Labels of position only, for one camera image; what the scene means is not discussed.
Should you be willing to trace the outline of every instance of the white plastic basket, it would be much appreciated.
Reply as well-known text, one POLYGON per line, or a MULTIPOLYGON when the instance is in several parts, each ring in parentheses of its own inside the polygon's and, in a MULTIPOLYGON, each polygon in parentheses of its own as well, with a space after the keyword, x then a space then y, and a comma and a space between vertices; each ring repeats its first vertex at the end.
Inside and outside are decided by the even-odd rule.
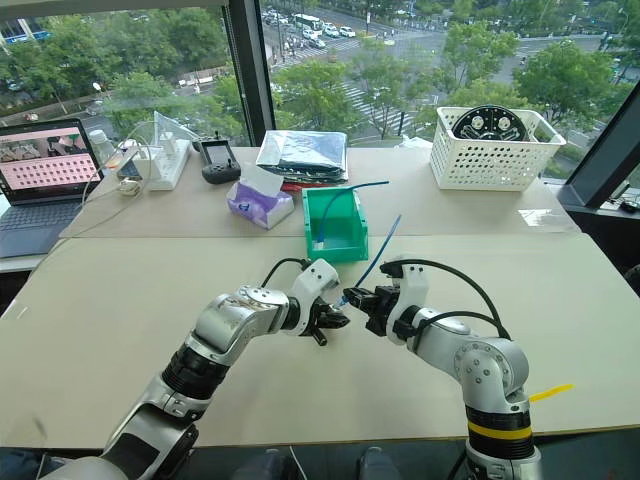
POLYGON ((542 116, 531 110, 511 110, 529 134, 527 142, 466 140, 451 129, 463 107, 438 108, 438 127, 431 150, 431 168, 443 189, 524 190, 566 140, 542 116), (548 138, 539 141, 536 138, 548 138))

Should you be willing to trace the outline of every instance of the window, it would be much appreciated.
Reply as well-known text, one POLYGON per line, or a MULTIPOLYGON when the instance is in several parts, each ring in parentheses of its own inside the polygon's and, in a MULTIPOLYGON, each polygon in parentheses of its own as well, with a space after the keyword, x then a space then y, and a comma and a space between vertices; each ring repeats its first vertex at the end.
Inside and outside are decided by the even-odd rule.
POLYGON ((15 20, 33 38, 0 51, 0 120, 75 115, 122 140, 158 111, 195 133, 246 145, 220 7, 15 20))
POLYGON ((0 33, 7 43, 13 43, 20 37, 26 37, 24 30, 17 20, 8 20, 0 23, 0 33))
POLYGON ((640 165, 638 165, 636 169, 631 172, 631 175, 629 175, 629 184, 630 188, 635 189, 640 193, 640 165))
POLYGON ((277 127, 391 147, 432 141, 439 106, 531 109, 568 141, 543 172, 564 180, 640 77, 627 3, 260 0, 277 127))

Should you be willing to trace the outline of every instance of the black controller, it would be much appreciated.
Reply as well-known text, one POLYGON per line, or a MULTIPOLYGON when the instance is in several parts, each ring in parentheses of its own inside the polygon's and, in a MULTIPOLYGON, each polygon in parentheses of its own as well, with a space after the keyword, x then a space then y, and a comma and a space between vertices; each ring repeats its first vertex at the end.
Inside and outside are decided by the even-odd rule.
POLYGON ((227 140, 207 140, 200 142, 199 147, 205 162, 202 178, 208 183, 219 185, 240 178, 240 164, 233 156, 227 140))

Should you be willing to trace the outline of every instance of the blue wire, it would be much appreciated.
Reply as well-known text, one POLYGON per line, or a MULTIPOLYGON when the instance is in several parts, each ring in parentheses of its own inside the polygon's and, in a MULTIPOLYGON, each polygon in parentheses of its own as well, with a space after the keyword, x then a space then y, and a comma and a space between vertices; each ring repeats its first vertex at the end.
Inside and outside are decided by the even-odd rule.
MULTIPOLYGON (((380 250, 378 250, 378 253, 376 253, 376 256, 373 258, 373 260, 371 261, 367 269, 364 271, 364 273, 360 277, 360 280, 356 282, 354 288, 359 287, 362 284, 362 282, 364 282, 365 278, 367 278, 369 273, 371 273, 371 270, 373 270, 373 267, 376 266, 376 264, 378 263, 378 260, 380 260, 380 257, 382 256, 382 252, 384 252, 385 248, 387 248, 387 244, 391 240, 391 237, 393 237, 393 234, 396 233, 396 229, 398 228, 398 224, 400 223, 401 218, 402 218, 402 215, 398 215, 396 217, 396 221, 393 222, 393 225, 391 226, 391 230, 389 230, 389 233, 387 233, 387 238, 385 238, 384 242, 382 242, 382 246, 380 247, 380 250)), ((343 305, 346 305, 347 303, 348 303, 347 298, 343 296, 338 306, 341 307, 343 305)))
POLYGON ((329 203, 325 207, 324 213, 322 214, 322 220, 320 220, 320 227, 318 228, 318 236, 316 237, 316 242, 318 243, 324 242, 324 222, 327 219, 327 213, 329 212, 329 208, 331 207, 331 205, 333 204, 336 198, 338 198, 343 193, 351 192, 356 188, 372 187, 374 185, 386 185, 387 183, 389 183, 389 180, 385 180, 383 182, 361 183, 359 185, 353 185, 351 187, 343 188, 338 193, 336 193, 333 197, 331 197, 331 200, 329 200, 329 203))

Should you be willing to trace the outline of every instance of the metal arm segment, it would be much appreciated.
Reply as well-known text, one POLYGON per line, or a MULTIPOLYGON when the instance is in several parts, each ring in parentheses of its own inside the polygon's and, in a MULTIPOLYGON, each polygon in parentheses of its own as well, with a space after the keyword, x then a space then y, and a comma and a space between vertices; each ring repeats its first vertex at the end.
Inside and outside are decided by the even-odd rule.
POLYGON ((366 328, 388 336, 462 387, 469 439, 467 464, 477 480, 539 480, 541 456, 533 445, 529 399, 523 385, 529 364, 522 350, 503 338, 482 337, 456 318, 421 307, 428 283, 425 269, 403 265, 392 286, 346 289, 351 305, 369 315, 366 328))

